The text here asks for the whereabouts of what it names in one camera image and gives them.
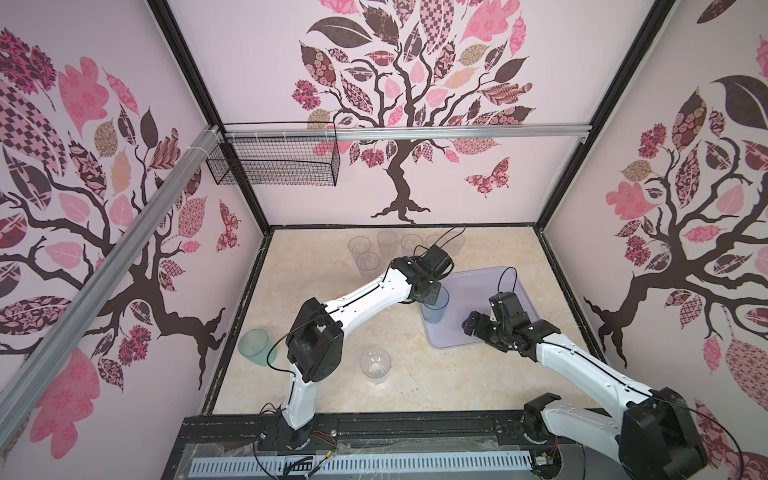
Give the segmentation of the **aluminium rail left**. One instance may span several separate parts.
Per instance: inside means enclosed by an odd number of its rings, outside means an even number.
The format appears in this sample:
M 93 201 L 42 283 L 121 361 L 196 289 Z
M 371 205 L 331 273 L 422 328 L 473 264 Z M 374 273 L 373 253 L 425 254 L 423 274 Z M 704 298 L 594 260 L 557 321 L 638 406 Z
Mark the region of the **aluminium rail left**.
M 205 127 L 182 155 L 180 165 L 166 177 L 107 255 L 104 264 L 77 293 L 70 307 L 45 335 L 1 393 L 1 447 L 6 448 L 40 397 L 63 368 L 86 330 L 110 299 L 141 249 L 169 213 L 194 172 L 218 146 L 221 128 Z

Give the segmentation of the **clear cup second row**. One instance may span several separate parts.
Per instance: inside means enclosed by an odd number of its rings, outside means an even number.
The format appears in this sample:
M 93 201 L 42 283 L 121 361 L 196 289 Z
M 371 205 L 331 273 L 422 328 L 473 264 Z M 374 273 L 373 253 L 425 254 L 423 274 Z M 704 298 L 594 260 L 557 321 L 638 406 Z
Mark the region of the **clear cup second row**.
M 372 251 L 364 252 L 357 257 L 356 267 L 361 278 L 365 282 L 370 282 L 381 274 L 381 258 Z

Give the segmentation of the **clear faceted glass tumbler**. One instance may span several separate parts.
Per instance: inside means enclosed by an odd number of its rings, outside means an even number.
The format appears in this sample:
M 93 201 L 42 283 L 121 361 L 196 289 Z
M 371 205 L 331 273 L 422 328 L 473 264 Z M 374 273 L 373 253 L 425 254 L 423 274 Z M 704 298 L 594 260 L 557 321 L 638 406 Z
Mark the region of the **clear faceted glass tumbler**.
M 423 239 L 417 234 L 405 234 L 400 240 L 401 254 L 403 256 L 413 256 L 416 254 L 417 247 L 423 243 Z

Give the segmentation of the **black corner frame post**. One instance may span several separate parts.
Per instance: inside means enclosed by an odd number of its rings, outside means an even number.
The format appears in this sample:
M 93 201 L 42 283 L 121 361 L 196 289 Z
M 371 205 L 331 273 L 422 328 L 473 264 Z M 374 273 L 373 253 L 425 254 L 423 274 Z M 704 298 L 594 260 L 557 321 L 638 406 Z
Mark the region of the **black corner frame post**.
M 619 102 L 630 88 L 632 81 L 641 68 L 641 64 L 649 55 L 657 38 L 661 35 L 663 27 L 676 7 L 677 1 L 673 0 L 657 0 L 651 4 L 648 14 L 590 120 L 589 126 L 591 129 L 589 133 L 584 140 L 579 141 L 579 145 L 565 164 L 563 172 L 560 174 L 544 204 L 541 214 L 535 222 L 535 229 L 538 232 L 544 232 L 552 221 L 557 209 L 564 201 L 568 190 L 575 181 L 579 170 L 586 162 L 612 115 L 616 112 Z

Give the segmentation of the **aluminium rail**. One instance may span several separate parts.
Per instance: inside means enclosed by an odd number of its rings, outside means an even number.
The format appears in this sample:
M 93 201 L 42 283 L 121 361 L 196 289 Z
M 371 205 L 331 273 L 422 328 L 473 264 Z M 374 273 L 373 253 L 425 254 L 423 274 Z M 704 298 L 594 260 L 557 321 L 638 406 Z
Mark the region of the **aluminium rail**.
M 586 138 L 592 127 L 588 124 L 520 124 L 520 125 L 471 125 L 440 127 L 392 127 L 392 128 L 330 128 L 319 129 L 262 129 L 236 130 L 225 134 L 227 139 L 301 139 L 318 141 L 369 141 L 369 140 L 436 140 L 461 138 L 531 138 L 577 137 Z
M 194 172 L 218 146 L 221 128 L 205 127 L 182 155 L 180 165 L 166 177 L 107 255 L 104 264 L 77 293 L 70 307 L 45 335 L 1 393 L 1 447 L 6 448 L 40 397 L 63 368 L 86 330 L 110 299 L 141 249 L 169 213 Z

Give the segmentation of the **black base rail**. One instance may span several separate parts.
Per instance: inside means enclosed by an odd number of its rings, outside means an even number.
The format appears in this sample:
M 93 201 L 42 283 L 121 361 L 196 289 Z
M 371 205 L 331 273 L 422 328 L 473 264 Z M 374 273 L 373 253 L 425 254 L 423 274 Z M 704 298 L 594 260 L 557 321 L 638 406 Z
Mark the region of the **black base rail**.
M 254 442 L 262 451 L 289 451 L 311 446 L 393 444 L 405 440 L 489 438 L 500 446 L 552 445 L 524 433 L 521 410 L 318 413 L 292 430 L 275 413 L 187 417 L 180 442 Z

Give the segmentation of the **blue ribbed plastic cup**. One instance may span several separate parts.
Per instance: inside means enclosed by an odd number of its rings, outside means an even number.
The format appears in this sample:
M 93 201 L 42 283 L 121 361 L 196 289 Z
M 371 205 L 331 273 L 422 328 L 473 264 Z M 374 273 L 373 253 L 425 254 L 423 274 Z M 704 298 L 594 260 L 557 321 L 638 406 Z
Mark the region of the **blue ribbed plastic cup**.
M 428 324 L 439 323 L 442 320 L 449 303 L 450 293 L 444 286 L 441 286 L 435 302 L 432 305 L 421 305 L 423 320 Z

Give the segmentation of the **aluminium rail back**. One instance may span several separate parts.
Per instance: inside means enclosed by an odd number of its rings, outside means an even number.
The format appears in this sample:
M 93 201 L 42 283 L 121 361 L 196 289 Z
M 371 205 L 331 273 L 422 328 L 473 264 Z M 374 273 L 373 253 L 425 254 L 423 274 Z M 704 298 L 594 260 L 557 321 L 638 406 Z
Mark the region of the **aluminium rail back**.
M 531 138 L 577 137 L 586 138 L 592 127 L 588 124 L 520 124 L 520 125 L 471 125 L 440 127 L 392 127 L 392 128 L 330 128 L 319 129 L 262 129 L 236 130 L 225 134 L 227 139 L 301 139 L 318 141 L 369 141 L 369 140 L 436 140 L 461 138 Z

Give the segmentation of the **frosted dimpled clear cup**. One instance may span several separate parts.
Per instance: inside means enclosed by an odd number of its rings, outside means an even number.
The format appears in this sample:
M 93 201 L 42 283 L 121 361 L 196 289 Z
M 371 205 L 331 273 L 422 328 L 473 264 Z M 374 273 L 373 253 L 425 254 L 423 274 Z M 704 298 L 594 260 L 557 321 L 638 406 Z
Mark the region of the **frosted dimpled clear cup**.
M 442 246 L 443 250 L 452 258 L 456 258 L 462 251 L 466 243 L 466 238 L 462 232 L 453 235 Z

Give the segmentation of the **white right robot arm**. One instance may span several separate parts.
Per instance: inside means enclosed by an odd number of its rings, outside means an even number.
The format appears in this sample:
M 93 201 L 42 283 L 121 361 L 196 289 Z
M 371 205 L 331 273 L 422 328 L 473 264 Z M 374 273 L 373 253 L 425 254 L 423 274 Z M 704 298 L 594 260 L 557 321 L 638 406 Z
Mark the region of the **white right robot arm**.
M 687 479 L 708 465 L 694 412 L 676 391 L 654 390 L 598 361 L 555 325 L 531 320 L 513 292 L 489 303 L 490 315 L 473 311 L 463 322 L 466 335 L 557 372 L 602 409 L 577 408 L 544 393 L 523 407 L 521 429 L 529 442 L 566 437 L 614 460 L 633 479 Z

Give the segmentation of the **teal dimpled plastic cup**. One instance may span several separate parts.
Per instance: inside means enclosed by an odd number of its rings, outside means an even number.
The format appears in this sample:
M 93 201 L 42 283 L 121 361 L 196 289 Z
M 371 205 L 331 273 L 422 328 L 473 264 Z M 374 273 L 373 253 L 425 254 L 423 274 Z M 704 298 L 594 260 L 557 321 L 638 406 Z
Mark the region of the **teal dimpled plastic cup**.
M 269 335 L 262 329 L 251 329 L 242 333 L 237 349 L 246 360 L 260 367 L 273 363 L 278 353 Z

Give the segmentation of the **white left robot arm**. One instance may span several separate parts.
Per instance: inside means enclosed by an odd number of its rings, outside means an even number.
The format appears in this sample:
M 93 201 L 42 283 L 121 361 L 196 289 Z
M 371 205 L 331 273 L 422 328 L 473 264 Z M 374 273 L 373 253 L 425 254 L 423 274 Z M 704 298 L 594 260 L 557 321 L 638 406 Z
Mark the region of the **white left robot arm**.
M 393 259 L 384 273 L 349 294 L 306 300 L 285 339 L 292 375 L 282 413 L 288 427 L 301 430 L 314 418 L 320 383 L 340 365 L 347 336 L 395 304 L 435 305 L 453 268 L 450 255 L 433 245 L 423 254 Z

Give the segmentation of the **clear glass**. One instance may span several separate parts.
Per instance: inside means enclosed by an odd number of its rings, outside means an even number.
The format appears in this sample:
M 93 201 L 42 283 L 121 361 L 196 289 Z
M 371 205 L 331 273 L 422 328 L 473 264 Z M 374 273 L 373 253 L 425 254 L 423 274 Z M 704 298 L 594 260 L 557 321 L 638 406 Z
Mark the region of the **clear glass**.
M 367 349 L 361 354 L 361 372 L 372 383 L 383 383 L 388 377 L 391 364 L 391 356 L 384 349 Z

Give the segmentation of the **lilac plastic tray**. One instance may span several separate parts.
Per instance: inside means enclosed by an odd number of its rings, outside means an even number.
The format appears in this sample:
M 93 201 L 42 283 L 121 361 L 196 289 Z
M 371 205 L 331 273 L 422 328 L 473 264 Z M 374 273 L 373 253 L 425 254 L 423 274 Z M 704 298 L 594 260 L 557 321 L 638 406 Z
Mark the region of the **lilac plastic tray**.
M 516 278 L 513 269 L 493 267 L 452 273 L 441 281 L 450 293 L 450 303 L 442 320 L 428 324 L 424 320 L 426 338 L 436 349 L 446 349 L 484 343 L 481 339 L 464 334 L 462 323 L 472 311 L 493 316 L 489 298 L 498 291 L 514 292 L 532 321 L 540 319 L 530 300 L 523 282 Z

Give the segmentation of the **clear cup back row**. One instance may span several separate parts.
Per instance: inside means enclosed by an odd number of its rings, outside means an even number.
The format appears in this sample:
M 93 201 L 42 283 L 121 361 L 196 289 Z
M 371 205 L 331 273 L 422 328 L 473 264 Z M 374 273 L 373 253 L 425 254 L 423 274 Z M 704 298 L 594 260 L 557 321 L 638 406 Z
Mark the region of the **clear cup back row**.
M 347 244 L 347 249 L 353 259 L 371 250 L 371 241 L 365 236 L 355 236 Z
M 381 258 L 385 262 L 391 261 L 398 253 L 398 233 L 392 229 L 380 230 L 377 234 L 376 240 Z

